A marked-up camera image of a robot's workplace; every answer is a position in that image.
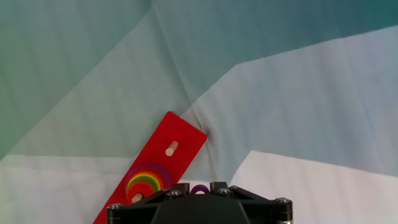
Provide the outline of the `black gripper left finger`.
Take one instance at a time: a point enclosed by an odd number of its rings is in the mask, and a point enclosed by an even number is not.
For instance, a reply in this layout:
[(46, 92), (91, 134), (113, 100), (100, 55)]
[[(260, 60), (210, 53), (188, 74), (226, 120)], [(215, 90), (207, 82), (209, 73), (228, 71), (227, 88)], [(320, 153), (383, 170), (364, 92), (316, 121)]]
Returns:
[(107, 224), (151, 223), (156, 211), (172, 199), (190, 195), (190, 184), (173, 184), (170, 189), (163, 189), (148, 197), (132, 203), (122, 201), (112, 195), (107, 204)]

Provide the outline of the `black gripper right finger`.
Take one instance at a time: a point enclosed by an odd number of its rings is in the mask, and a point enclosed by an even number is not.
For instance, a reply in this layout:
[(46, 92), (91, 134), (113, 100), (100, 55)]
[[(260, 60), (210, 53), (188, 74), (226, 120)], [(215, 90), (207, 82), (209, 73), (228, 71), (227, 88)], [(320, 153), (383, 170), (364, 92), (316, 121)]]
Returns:
[(292, 224), (292, 201), (288, 198), (266, 199), (226, 182), (211, 182), (210, 193), (238, 202), (250, 223)]

